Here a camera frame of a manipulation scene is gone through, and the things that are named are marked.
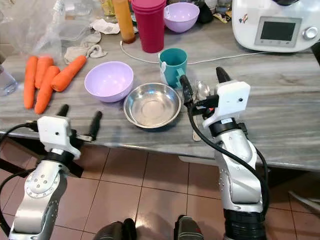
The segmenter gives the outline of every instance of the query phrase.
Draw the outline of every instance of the spoon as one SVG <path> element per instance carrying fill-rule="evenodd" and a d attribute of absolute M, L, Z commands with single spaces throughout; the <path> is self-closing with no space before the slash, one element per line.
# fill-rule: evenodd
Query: spoon
<path fill-rule="evenodd" d="M 196 85 L 196 88 L 195 88 L 195 99 L 196 100 L 204 100 L 209 95 L 210 95 L 210 87 L 207 84 L 205 84 L 204 82 L 199 81 Z M 196 127 L 198 128 L 198 122 L 197 122 L 196 116 L 193 116 L 193 121 L 194 121 L 194 124 L 196 125 Z M 201 141 L 201 138 L 199 137 L 199 135 L 196 133 L 195 130 L 193 130 L 192 138 L 195 142 Z"/>

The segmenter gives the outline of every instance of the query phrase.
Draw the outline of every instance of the green cup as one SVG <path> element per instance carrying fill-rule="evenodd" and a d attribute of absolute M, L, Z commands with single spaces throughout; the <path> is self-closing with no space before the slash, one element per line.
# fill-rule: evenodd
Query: green cup
<path fill-rule="evenodd" d="M 186 75 L 188 55 L 180 48 L 169 48 L 159 55 L 160 74 L 164 83 L 181 88 L 180 77 Z"/>

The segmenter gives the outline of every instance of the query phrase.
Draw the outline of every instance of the stacked cups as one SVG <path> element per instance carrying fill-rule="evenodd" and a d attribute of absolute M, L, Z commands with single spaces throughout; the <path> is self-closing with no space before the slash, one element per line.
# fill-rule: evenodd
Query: stacked cups
<path fill-rule="evenodd" d="M 142 49 L 157 53 L 164 48 L 166 0 L 131 0 Z"/>

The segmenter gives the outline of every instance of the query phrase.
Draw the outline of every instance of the carrot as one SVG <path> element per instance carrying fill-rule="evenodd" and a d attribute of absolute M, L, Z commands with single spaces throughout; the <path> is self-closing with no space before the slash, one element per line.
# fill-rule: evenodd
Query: carrot
<path fill-rule="evenodd" d="M 35 80 L 38 58 L 30 56 L 25 66 L 23 103 L 26 109 L 31 109 L 35 101 Z"/>
<path fill-rule="evenodd" d="M 39 57 L 38 63 L 36 65 L 36 73 L 35 73 L 35 87 L 40 89 L 41 83 L 45 76 L 47 69 L 54 64 L 54 60 L 50 56 L 42 56 Z"/>
<path fill-rule="evenodd" d="M 57 76 L 54 77 L 51 87 L 58 92 L 65 90 L 74 76 L 84 66 L 86 60 L 87 58 L 85 56 L 78 56 L 73 62 L 70 63 L 70 65 L 68 65 Z"/>
<path fill-rule="evenodd" d="M 60 69 L 57 66 L 50 66 L 45 72 L 40 90 L 36 96 L 36 104 L 34 107 L 36 114 L 42 114 L 45 111 L 53 92 L 51 87 L 52 79 L 59 73 Z"/>

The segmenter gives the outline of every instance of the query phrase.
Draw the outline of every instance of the gray countertop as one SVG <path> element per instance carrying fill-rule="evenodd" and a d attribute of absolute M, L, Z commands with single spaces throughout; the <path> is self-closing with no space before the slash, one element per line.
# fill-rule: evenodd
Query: gray countertop
<path fill-rule="evenodd" d="M 145 130 L 127 121 L 123 101 L 102 103 L 87 93 L 84 87 L 86 74 L 94 66 L 107 61 L 129 64 L 134 72 L 133 87 L 161 81 L 159 66 L 128 57 L 120 49 L 120 40 L 119 35 L 103 36 L 100 44 L 108 55 L 90 58 L 67 90 L 53 94 L 44 114 L 54 115 L 62 104 L 69 104 L 68 117 L 71 118 L 72 128 L 85 133 L 95 111 L 100 110 L 103 118 L 94 144 L 213 158 L 214 151 L 209 146 L 202 141 L 193 141 L 185 107 L 181 108 L 173 123 L 159 129 Z M 157 53 L 142 51 L 139 39 L 124 45 L 124 48 L 133 56 L 158 60 Z M 184 49 L 189 62 L 250 53 L 237 44 L 231 23 L 223 24 L 217 20 L 207 25 L 195 25 L 183 34 L 167 31 L 165 48 Z M 12 73 L 19 86 L 13 94 L 0 97 L 1 132 L 39 117 L 33 110 L 24 109 L 23 105 L 25 59 L 13 55 L 5 60 L 3 66 Z M 266 53 L 188 65 L 187 76 L 190 80 L 202 80 L 213 89 L 218 83 L 217 66 L 223 67 L 232 78 L 251 85 L 248 107 L 241 120 L 246 123 L 250 140 L 261 150 L 268 164 L 320 171 L 320 67 L 312 52 Z M 26 129 L 19 129 L 14 135 L 37 137 Z"/>

